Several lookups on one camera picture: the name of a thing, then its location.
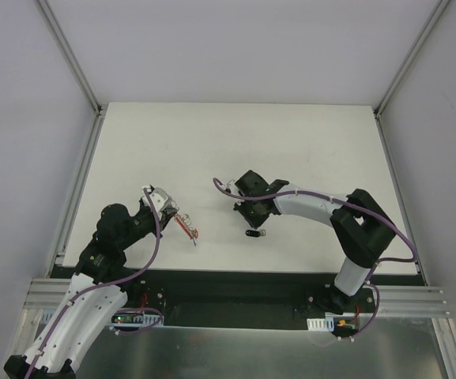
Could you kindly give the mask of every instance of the shiny floor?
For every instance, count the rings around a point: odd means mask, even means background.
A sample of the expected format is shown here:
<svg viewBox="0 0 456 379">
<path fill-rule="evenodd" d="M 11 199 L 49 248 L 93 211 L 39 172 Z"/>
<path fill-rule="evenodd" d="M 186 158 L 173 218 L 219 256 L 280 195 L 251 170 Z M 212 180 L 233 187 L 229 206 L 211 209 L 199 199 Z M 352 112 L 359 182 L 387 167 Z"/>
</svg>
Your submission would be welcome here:
<svg viewBox="0 0 456 379">
<path fill-rule="evenodd" d="M 446 378 L 429 320 L 377 319 L 351 342 L 329 333 L 156 328 L 104 330 L 78 379 Z"/>
</svg>

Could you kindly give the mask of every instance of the robot end effector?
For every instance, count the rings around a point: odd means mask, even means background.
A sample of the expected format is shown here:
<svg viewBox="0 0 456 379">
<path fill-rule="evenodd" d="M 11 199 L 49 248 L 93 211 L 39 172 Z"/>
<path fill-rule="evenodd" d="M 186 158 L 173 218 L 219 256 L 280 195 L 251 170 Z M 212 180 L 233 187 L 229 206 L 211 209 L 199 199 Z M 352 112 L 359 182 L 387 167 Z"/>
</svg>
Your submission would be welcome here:
<svg viewBox="0 0 456 379">
<path fill-rule="evenodd" d="M 242 197 L 265 197 L 256 201 L 237 201 L 235 204 L 234 210 L 254 229 L 274 214 L 305 217 L 335 230 L 345 253 L 344 264 L 334 282 L 314 296 L 314 304 L 327 312 L 344 312 L 395 236 L 387 225 L 359 210 L 332 202 L 329 195 L 323 196 L 324 199 L 307 196 L 303 193 L 307 192 L 305 189 L 280 179 L 268 184 L 253 171 L 248 171 L 234 184 L 230 182 L 227 191 Z M 363 189 L 356 189 L 350 195 L 335 195 L 334 198 L 377 213 L 390 221 L 373 197 Z"/>
</svg>

